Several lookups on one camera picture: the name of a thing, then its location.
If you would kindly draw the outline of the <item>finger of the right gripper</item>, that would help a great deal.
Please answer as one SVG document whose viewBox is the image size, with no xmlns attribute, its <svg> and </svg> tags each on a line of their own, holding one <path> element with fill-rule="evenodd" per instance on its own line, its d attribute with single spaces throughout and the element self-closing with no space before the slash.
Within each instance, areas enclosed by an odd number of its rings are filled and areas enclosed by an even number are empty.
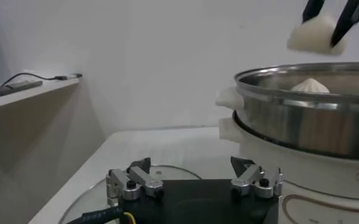
<svg viewBox="0 0 359 224">
<path fill-rule="evenodd" d="M 302 23 L 306 23 L 307 21 L 318 16 L 324 5 L 324 2 L 324 0 L 308 0 L 304 11 L 302 12 Z"/>
<path fill-rule="evenodd" d="M 359 0 L 348 0 L 336 23 L 330 46 L 335 47 L 346 33 L 359 22 Z"/>
</svg>

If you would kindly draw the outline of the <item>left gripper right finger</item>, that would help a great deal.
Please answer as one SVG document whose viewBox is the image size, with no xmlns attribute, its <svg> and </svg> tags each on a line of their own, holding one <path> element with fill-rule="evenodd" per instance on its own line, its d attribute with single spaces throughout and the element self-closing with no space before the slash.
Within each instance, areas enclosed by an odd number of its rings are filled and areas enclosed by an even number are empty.
<svg viewBox="0 0 359 224">
<path fill-rule="evenodd" d="M 234 199 L 250 194 L 262 199 L 282 196 L 284 174 L 280 167 L 267 171 L 250 159 L 234 156 L 230 162 L 236 175 L 230 182 Z"/>
</svg>

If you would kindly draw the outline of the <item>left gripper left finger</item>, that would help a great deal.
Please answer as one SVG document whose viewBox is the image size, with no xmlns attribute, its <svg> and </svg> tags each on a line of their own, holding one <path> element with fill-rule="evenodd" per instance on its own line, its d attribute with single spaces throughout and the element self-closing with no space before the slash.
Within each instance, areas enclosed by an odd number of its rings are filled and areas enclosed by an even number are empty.
<svg viewBox="0 0 359 224">
<path fill-rule="evenodd" d="M 134 161 L 126 170 L 110 169 L 105 177 L 107 200 L 123 198 L 135 201 L 143 193 L 160 200 L 164 196 L 163 181 L 150 176 L 151 159 Z"/>
</svg>

